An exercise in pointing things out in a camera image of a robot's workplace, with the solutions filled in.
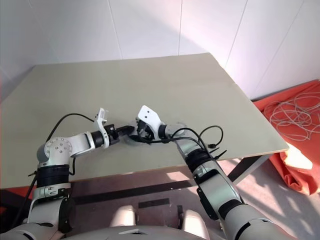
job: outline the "table top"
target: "table top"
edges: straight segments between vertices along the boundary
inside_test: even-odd
[[[184,122],[200,132],[220,125],[221,158],[277,153],[285,141],[209,53],[144,59],[37,65],[1,104],[1,188],[27,186],[37,168],[36,152],[65,114],[94,117],[109,111],[107,123],[121,127],[142,105],[167,124]],[[95,130],[70,116],[54,136]],[[218,129],[204,136],[220,138]],[[183,165],[174,143],[129,145],[124,141],[76,160],[71,181]]]

